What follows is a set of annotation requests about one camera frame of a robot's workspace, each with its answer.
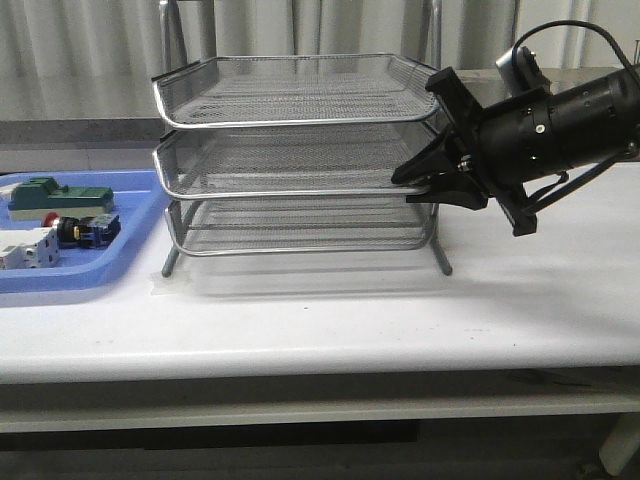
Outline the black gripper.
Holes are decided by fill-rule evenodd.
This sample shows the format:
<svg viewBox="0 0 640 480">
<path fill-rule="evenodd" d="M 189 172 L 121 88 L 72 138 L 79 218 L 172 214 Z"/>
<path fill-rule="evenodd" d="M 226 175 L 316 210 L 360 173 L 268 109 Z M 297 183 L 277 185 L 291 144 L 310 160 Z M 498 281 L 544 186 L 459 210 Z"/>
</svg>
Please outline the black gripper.
<svg viewBox="0 0 640 480">
<path fill-rule="evenodd" d="M 537 217 L 525 211 L 532 201 L 523 184 L 551 173 L 542 165 L 552 152 L 546 110 L 551 94 L 538 88 L 483 108 L 450 67 L 432 76 L 426 90 L 451 127 L 394 170 L 394 185 L 422 179 L 426 187 L 406 202 L 481 210 L 492 197 L 515 236 L 535 233 Z"/>
</svg>

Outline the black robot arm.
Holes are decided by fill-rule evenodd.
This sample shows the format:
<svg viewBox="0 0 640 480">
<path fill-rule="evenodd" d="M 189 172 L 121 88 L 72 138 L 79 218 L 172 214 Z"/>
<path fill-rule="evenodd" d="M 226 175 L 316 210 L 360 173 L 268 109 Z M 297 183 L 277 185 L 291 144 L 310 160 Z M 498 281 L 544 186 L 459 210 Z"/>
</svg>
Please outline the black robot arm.
<svg viewBox="0 0 640 480">
<path fill-rule="evenodd" d="M 480 210 L 495 199 L 516 236 L 536 231 L 537 212 L 639 153 L 639 86 L 627 70 L 558 94 L 539 86 L 487 108 L 450 67 L 426 89 L 447 122 L 392 183 L 425 187 L 410 203 Z"/>
</svg>

